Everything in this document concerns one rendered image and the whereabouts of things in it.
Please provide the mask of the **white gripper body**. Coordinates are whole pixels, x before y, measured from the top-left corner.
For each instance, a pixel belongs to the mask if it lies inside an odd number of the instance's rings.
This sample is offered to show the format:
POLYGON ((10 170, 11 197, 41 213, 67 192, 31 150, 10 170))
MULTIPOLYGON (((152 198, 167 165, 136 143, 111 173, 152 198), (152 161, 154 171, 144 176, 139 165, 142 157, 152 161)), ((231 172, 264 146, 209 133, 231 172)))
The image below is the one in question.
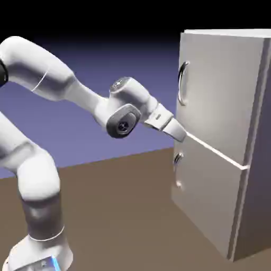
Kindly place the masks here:
POLYGON ((175 118, 172 118, 162 131, 178 142, 183 142, 187 135, 184 127, 175 118))

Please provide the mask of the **tall grey cabinet door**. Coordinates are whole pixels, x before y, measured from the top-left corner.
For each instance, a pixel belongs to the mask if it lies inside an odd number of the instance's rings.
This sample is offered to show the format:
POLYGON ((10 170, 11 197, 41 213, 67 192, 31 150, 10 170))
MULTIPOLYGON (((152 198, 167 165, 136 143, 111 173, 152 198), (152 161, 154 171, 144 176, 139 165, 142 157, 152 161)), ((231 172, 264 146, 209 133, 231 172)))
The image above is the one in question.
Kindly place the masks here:
POLYGON ((247 163, 252 112, 269 38, 182 33, 179 62, 185 129, 240 165, 247 163))

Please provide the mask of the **short grey cabinet door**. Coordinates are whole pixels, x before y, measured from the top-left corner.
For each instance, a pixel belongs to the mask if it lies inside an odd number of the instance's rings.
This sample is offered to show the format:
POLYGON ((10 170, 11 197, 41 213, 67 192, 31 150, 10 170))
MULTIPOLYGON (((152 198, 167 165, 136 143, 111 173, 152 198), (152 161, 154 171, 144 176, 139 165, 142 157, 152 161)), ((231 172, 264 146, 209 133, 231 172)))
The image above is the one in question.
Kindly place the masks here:
POLYGON ((191 138, 174 142, 174 156, 178 152, 184 155, 177 169, 182 188, 174 180, 171 198, 219 253, 230 258, 238 192, 249 167, 229 162, 191 138))

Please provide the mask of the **grey cabinet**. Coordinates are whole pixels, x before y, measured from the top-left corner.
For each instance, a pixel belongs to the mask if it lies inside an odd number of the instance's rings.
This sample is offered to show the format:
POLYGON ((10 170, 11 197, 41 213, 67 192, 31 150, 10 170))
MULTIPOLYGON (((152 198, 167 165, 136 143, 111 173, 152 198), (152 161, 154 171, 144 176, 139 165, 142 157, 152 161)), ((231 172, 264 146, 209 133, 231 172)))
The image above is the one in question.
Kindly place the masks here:
MULTIPOLYGON (((185 30, 183 33, 185 32, 270 39, 268 54, 257 85, 247 145, 247 163, 241 165, 249 168, 240 183, 231 257, 227 258, 235 261, 271 248, 271 29, 185 30)), ((188 131, 187 138, 197 141, 227 161, 235 162, 188 131)))

